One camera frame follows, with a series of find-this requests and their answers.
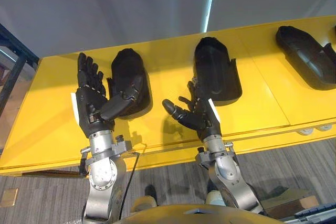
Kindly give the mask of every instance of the yellow table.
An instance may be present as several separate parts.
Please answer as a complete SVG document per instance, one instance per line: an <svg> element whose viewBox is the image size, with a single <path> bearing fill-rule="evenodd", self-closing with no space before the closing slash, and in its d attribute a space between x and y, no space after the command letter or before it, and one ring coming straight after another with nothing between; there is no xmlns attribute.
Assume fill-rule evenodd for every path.
<svg viewBox="0 0 336 224"><path fill-rule="evenodd" d="M243 95L233 104L217 107L223 139L234 142L237 154L336 136L336 127L315 129L336 123L336 90L310 88L286 61L275 43L281 25L307 31L323 45L328 41L336 45L336 16L329 16L85 51L105 77L111 76L111 62L121 49L133 48L143 58L152 107L144 116L115 121L115 135L123 134L142 154L137 168L193 161L196 148L202 145L194 131L166 113L161 102L168 98L181 105L177 97L189 97L186 84L193 76L193 53L205 36L219 39L230 57L237 59ZM40 61L0 158L0 174L20 175L79 164L79 151L89 143L75 123L70 99L77 88L77 55ZM298 133L309 127L314 128L311 135ZM126 163L131 169L134 158L127 158Z"/></svg>

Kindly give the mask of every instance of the metal frame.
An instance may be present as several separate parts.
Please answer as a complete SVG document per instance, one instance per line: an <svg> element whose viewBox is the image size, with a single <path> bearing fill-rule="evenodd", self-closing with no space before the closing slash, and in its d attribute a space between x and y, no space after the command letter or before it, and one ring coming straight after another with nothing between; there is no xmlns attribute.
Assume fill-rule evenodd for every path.
<svg viewBox="0 0 336 224"><path fill-rule="evenodd" d="M0 92L0 116L4 111L8 98L13 90L17 78L19 77L25 63L32 66L35 70L39 58L21 43L10 31L0 24L0 46L7 47L15 53L18 58L13 69L9 72L8 78Z"/></svg>

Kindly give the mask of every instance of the white wall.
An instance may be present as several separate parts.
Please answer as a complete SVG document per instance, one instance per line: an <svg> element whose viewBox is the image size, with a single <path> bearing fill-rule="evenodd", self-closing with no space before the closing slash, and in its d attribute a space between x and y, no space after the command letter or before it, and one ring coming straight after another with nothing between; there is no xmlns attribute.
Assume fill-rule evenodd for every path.
<svg viewBox="0 0 336 224"><path fill-rule="evenodd" d="M336 14L335 3L214 0L209 30ZM0 0L0 22L39 57L197 33L201 13L202 0Z"/></svg>

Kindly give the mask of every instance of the floor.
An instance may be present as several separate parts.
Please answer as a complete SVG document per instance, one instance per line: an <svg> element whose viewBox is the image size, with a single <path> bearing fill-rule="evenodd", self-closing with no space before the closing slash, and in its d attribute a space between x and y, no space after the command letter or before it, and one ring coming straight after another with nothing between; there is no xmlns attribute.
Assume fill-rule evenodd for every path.
<svg viewBox="0 0 336 224"><path fill-rule="evenodd" d="M323 204L336 201L335 150L336 140L330 139L239 155L238 160L260 200L291 187L310 190ZM195 163L136 171L123 215L148 184L156 187L159 205L203 203L207 180L207 172ZM0 193L17 187L17 203L0 208L0 223L77 223L89 190L86 179L0 177Z"/></svg>

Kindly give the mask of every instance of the cable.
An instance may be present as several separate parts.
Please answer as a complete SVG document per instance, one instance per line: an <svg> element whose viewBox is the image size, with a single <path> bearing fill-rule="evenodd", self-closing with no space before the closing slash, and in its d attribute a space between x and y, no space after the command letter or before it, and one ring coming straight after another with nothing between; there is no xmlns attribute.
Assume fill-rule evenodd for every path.
<svg viewBox="0 0 336 224"><path fill-rule="evenodd" d="M132 170L130 179L128 180L128 183L127 183L127 187L126 187L126 190L125 190L124 198L122 199L122 203L121 203L121 207L120 207L120 213L119 213L119 220L121 220L122 209L124 208L124 203L125 203L125 200L126 200L126 195L127 195L127 192L128 192L128 188L130 187L130 184L131 184L131 181L132 181L132 177L133 177L133 174L134 174L134 171L135 171L135 167L137 166L138 159L139 159L139 156L140 156L139 152L133 152L133 154L135 154L137 157L136 157L136 160L135 160L135 163L134 163L134 166L133 166L133 170Z"/></svg>

